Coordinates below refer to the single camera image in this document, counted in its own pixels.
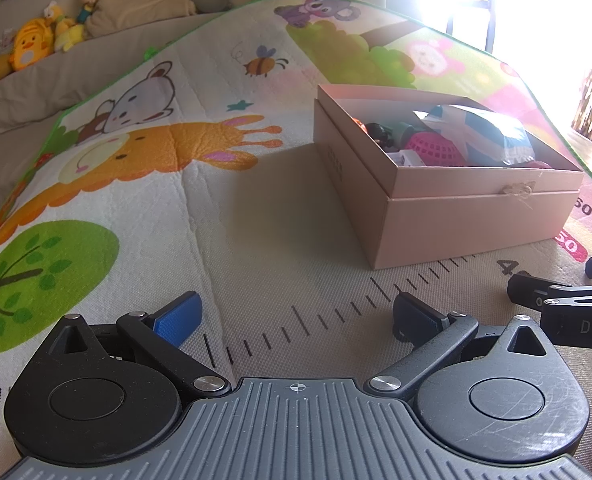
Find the crosshair marking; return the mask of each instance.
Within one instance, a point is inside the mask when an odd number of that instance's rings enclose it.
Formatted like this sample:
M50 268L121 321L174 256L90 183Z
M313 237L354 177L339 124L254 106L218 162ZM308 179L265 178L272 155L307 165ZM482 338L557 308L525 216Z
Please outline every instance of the crosshair marking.
M309 386L305 386L303 383L293 383L290 386L285 386L286 388L289 388L292 392L303 392L305 389L307 389Z

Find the cartoon bear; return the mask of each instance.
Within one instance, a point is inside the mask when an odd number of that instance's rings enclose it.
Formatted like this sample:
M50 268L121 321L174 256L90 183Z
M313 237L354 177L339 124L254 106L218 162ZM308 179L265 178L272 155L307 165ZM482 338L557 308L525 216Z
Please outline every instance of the cartoon bear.
M167 76L171 61L158 63L142 81L127 90L118 101L108 99L96 110L95 117L78 134L77 144L97 134L111 134L134 124L149 123L169 116L175 97L173 81Z
M361 15L361 10L352 6L348 0L305 0L301 6L276 7L273 12L282 16L292 27L297 28L307 25L311 16L351 22Z

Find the cartoon tree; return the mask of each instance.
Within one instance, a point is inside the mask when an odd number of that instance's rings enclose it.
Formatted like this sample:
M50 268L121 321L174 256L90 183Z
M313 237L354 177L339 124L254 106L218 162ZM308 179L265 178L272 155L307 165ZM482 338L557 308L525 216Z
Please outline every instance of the cartoon tree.
M38 334L86 297L112 268L118 238L78 220L44 222L0 253L0 352Z
M414 88L413 60L385 45L421 27L400 22L359 35L319 20L302 28L288 25L287 33L330 83Z

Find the metal screw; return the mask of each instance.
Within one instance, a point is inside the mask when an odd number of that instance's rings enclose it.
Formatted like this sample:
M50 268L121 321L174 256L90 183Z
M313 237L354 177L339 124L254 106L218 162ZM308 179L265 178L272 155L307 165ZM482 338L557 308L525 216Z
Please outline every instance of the metal screw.
M201 392L217 392L225 387L225 381L220 377L205 375L193 382L193 387Z
M391 375L379 375L373 377L369 381L369 386L379 392L393 392L402 386L400 379L392 377Z

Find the play mat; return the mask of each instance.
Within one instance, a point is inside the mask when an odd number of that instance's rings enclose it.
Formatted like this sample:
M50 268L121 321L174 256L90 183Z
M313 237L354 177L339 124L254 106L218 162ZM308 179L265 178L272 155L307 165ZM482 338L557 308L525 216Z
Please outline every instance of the play mat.
M9 387L67 312L114 322L196 290L183 349L230 380L362 383L410 351L391 333L400 290L499 325L526 313L512 273L588 282L590 174L555 239L370 270L312 144L327 82L461 94L573 158L508 65L393 12L260 0L202 25L68 110L0 211L0 474L18 457ZM592 350L560 352L592 410ZM576 456L592 471L592 411Z

